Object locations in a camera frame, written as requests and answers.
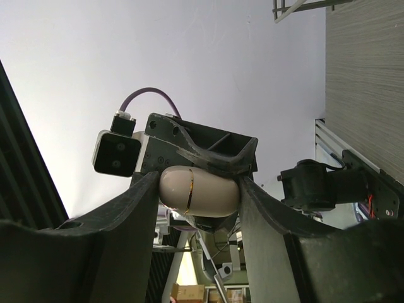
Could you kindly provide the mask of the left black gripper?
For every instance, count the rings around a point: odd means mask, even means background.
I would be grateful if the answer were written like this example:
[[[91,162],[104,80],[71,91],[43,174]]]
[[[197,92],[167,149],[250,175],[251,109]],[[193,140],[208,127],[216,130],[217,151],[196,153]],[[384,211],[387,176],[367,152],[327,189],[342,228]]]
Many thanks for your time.
[[[149,115],[145,136],[145,154],[138,160],[140,171],[133,174],[131,184],[149,172],[161,174],[178,165],[235,180],[242,176],[252,179],[258,171],[255,137],[157,113]]]

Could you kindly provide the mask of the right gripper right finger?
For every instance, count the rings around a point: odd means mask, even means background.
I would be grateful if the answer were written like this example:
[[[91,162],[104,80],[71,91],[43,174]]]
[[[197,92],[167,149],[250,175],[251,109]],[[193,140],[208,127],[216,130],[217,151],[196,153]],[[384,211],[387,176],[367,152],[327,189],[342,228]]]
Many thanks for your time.
[[[403,222],[345,230],[239,181],[241,230],[253,302],[402,302]]]

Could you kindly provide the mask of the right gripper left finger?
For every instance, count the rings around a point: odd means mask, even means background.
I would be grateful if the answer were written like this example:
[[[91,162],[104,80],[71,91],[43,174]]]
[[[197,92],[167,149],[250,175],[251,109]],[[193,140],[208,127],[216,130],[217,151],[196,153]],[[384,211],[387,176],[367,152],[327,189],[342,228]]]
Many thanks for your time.
[[[2,302],[143,302],[158,208],[157,172],[56,229],[1,222]]]

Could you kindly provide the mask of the beige charging case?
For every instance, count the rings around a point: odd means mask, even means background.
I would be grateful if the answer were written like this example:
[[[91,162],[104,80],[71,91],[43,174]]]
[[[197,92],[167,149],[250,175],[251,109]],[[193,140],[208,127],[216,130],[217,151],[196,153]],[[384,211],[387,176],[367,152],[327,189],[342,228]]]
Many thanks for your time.
[[[203,169],[172,166],[159,181],[163,205],[181,215],[224,218],[238,209],[240,192],[237,183]]]

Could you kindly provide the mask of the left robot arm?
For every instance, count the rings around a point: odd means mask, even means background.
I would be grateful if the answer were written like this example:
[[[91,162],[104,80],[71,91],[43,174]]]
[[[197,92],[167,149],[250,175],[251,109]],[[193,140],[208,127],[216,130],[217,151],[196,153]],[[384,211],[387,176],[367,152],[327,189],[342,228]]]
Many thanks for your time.
[[[152,113],[141,172],[163,172],[171,166],[198,167],[229,179],[251,177],[257,171],[258,139]],[[403,185],[376,171],[350,150],[343,150],[342,167],[301,160],[278,179],[287,206],[304,211],[329,211],[338,204],[362,203],[369,218],[403,218]]]

